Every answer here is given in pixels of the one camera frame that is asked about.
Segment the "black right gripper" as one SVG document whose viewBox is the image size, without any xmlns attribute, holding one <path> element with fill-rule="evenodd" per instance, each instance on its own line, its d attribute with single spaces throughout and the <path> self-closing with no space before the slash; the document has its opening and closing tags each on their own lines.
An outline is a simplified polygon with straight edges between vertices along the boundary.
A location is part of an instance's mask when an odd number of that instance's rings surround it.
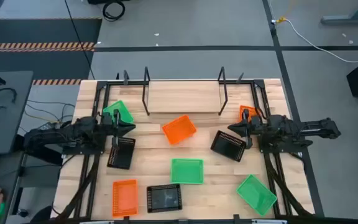
<svg viewBox="0 0 358 224">
<path fill-rule="evenodd" d="M 242 112 L 242 121 L 228 126 L 229 130 L 236 133 L 239 136 L 244 136 L 244 122 L 246 122 L 245 127 L 245 139 L 246 139 L 246 149 L 250 149 L 253 146 L 253 140 L 251 136 L 255 134 L 257 126 L 262 121 L 262 117 L 259 113 L 259 109 L 255 109 L 256 115 L 250 115 L 248 109 L 244 109 Z"/>
</svg>

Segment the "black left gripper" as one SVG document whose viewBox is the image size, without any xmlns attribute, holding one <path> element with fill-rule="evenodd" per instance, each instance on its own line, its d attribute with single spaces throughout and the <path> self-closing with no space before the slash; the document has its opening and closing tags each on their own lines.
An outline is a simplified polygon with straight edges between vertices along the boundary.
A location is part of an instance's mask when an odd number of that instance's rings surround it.
<svg viewBox="0 0 358 224">
<path fill-rule="evenodd" d="M 102 124 L 108 134 L 112 134 L 112 149 L 119 149 L 118 125 L 119 136 L 124 136 L 135 128 L 135 124 L 119 121 L 121 118 L 119 110 L 115 109 L 113 114 L 102 113 Z"/>
</svg>

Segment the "green plastic mesh basket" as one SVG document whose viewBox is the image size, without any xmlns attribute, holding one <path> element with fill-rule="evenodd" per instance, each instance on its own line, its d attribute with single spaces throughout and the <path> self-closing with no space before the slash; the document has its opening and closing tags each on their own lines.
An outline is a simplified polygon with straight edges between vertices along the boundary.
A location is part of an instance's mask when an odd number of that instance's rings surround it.
<svg viewBox="0 0 358 224">
<path fill-rule="evenodd" d="M 277 201 L 277 196 L 254 175 L 249 175 L 236 191 L 260 216 L 266 215 Z"/>
<path fill-rule="evenodd" d="M 172 159 L 170 180 L 174 184 L 203 184 L 202 159 Z"/>
<path fill-rule="evenodd" d="M 114 110 L 118 110 L 118 112 L 120 113 L 120 119 L 123 122 L 126 122 L 126 123 L 134 122 L 133 116 L 131 115 L 131 113 L 129 112 L 129 110 L 127 109 L 126 105 L 124 104 L 124 102 L 122 100 L 119 100 L 119 101 L 113 103 L 112 105 L 104 108 L 103 113 L 109 113 L 111 115 L 111 119 L 114 121 L 115 120 Z"/>
</svg>

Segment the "orange plastic mesh basket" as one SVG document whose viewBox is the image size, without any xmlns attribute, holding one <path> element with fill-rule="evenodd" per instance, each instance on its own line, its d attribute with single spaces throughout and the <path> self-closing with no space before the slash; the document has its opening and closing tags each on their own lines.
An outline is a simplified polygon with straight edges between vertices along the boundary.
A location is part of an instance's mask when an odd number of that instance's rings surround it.
<svg viewBox="0 0 358 224">
<path fill-rule="evenodd" d="M 174 145 L 192 137 L 196 133 L 196 127 L 188 115 L 182 115 L 162 126 L 162 131 L 169 144 Z"/>
<path fill-rule="evenodd" d="M 118 180 L 112 185 L 112 216 L 128 217 L 139 211 L 138 186 L 135 179 Z"/>
<path fill-rule="evenodd" d="M 256 110 L 255 110 L 255 108 L 250 107 L 250 106 L 240 105 L 240 107 L 239 107 L 239 115 L 238 115 L 238 122 L 242 121 L 242 114 L 243 114 L 244 110 L 248 110 L 248 112 L 249 112 L 248 122 L 251 122 L 253 116 L 258 115 Z"/>
</svg>

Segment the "black plastic mesh basket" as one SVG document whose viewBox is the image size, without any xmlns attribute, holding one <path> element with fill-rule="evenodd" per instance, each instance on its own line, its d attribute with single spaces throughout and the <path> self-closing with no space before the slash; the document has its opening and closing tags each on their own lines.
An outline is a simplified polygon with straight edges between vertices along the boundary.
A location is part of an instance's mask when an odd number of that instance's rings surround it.
<svg viewBox="0 0 358 224">
<path fill-rule="evenodd" d="M 183 208 L 180 184 L 147 187 L 147 212 L 169 212 Z"/>
<path fill-rule="evenodd" d="M 107 167 L 129 170 L 134 148 L 135 139 L 113 137 Z"/>
<path fill-rule="evenodd" d="M 210 149 L 226 158 L 240 162 L 246 149 L 246 145 L 247 143 L 245 141 L 222 131 L 218 131 Z"/>
</svg>

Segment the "wooden shelf board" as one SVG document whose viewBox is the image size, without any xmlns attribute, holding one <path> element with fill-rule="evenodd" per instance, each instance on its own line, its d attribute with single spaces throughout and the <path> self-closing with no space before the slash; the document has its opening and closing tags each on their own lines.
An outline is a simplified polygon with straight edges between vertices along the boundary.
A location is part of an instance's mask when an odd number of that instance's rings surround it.
<svg viewBox="0 0 358 224">
<path fill-rule="evenodd" d="M 152 81 L 148 89 L 150 113 L 218 113 L 217 81 Z"/>
</svg>

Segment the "dark grey keyboard desk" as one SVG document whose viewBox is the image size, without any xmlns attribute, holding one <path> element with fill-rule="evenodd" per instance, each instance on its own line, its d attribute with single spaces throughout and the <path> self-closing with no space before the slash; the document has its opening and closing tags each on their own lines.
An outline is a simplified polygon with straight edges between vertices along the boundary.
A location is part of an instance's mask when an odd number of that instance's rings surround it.
<svg viewBox="0 0 358 224">
<path fill-rule="evenodd" d="M 22 194 L 21 175 L 24 172 L 25 160 L 26 155 L 23 152 L 0 156 L 0 188 L 4 195 L 0 224 L 5 224 L 8 217 L 14 215 L 18 210 Z"/>
</svg>

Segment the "black floor mat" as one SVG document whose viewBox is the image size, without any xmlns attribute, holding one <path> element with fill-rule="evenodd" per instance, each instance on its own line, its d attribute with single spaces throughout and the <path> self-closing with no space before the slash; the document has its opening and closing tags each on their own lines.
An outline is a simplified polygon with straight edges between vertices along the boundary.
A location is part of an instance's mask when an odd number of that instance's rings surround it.
<svg viewBox="0 0 358 224">
<path fill-rule="evenodd" d="M 31 71 L 35 85 L 91 78 L 101 20 L 0 19 L 0 72 Z"/>
</svg>

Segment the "grey metal table leg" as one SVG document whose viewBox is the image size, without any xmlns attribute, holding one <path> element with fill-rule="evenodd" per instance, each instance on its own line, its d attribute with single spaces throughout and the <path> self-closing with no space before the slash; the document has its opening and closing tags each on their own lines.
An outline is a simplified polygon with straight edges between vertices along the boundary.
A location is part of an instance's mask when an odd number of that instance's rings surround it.
<svg viewBox="0 0 358 224">
<path fill-rule="evenodd" d="M 323 16 L 320 23 L 323 25 L 358 24 L 358 9 L 349 15 Z"/>
</svg>

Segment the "black metal shelf end frame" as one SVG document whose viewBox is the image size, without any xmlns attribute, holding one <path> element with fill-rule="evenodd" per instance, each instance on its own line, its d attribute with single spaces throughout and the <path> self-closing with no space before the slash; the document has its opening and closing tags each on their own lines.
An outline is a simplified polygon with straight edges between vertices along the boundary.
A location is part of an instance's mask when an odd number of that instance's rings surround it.
<svg viewBox="0 0 358 224">
<path fill-rule="evenodd" d="M 218 115 L 221 116 L 228 102 L 226 73 L 224 67 L 221 67 L 219 71 L 218 83 L 219 85 L 223 85 L 223 90 L 224 90 L 224 102 L 221 104 L 221 109 L 218 113 Z"/>
<path fill-rule="evenodd" d="M 145 94 L 146 94 L 146 86 L 149 86 L 149 83 L 150 83 L 149 69 L 148 69 L 148 67 L 145 67 L 144 68 L 144 82 L 143 82 L 143 88 L 142 88 L 142 103 L 143 103 L 144 110 L 145 110 L 147 116 L 149 116 L 150 113 L 148 111 L 147 103 L 145 101 Z"/>
</svg>

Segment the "black aluminium rig frame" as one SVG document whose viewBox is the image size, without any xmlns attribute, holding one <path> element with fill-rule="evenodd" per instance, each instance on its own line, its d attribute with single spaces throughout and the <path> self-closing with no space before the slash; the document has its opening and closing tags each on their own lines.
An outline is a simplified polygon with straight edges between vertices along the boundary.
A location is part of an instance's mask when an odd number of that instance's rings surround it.
<svg viewBox="0 0 358 224">
<path fill-rule="evenodd" d="M 264 155 L 257 145 L 246 150 L 240 162 L 213 152 L 210 147 L 218 131 L 227 132 L 238 119 L 240 105 L 260 107 L 265 114 L 288 115 L 288 106 L 279 79 L 227 81 L 228 102 L 221 116 L 218 113 L 192 113 L 190 119 L 196 133 L 176 145 L 171 145 L 162 126 L 176 118 L 174 113 L 150 113 L 142 103 L 143 81 L 128 85 L 112 80 L 109 90 L 99 90 L 94 80 L 82 81 L 74 116 L 91 114 L 103 103 L 122 100 L 135 119 L 135 129 L 129 137 L 135 139 L 135 151 L 129 170 L 107 167 L 109 154 L 99 157 L 98 175 L 83 198 L 75 206 L 74 214 L 91 220 L 112 220 L 112 185 L 116 180 L 135 179 L 138 183 L 139 211 L 128 220 L 134 223 L 174 224 L 251 224 L 258 214 L 237 194 L 237 187 L 249 175 L 268 184 Z M 148 213 L 146 188 L 170 183 L 170 166 L 174 158 L 202 159 L 204 182 L 181 187 L 183 208 L 178 211 Z"/>
</svg>

